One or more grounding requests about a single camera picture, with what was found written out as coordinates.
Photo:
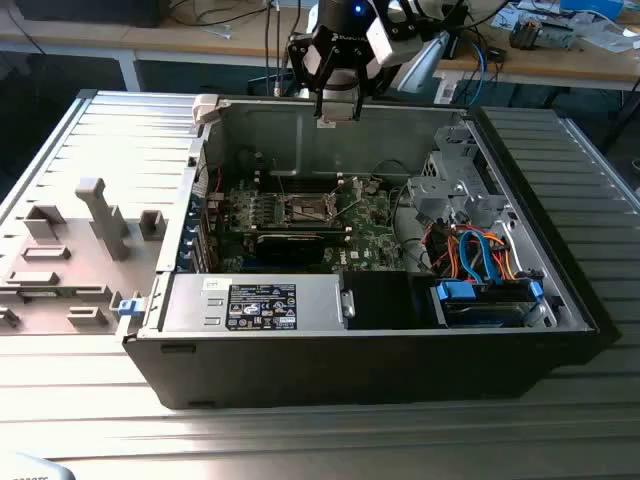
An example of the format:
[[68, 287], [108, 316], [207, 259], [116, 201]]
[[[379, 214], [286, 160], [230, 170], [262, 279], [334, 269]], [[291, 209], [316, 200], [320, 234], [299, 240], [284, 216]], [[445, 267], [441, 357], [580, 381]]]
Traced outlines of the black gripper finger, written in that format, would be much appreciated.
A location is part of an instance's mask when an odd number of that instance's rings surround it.
[[353, 108], [352, 119], [358, 121], [361, 116], [363, 103], [366, 97], [378, 97], [382, 95], [391, 85], [393, 79], [399, 71], [398, 65], [382, 67], [372, 78], [368, 76], [367, 65], [363, 56], [355, 58], [356, 73], [356, 100]]
[[314, 117], [319, 119], [326, 86], [326, 34], [294, 33], [289, 36], [287, 53], [297, 86], [315, 95]]

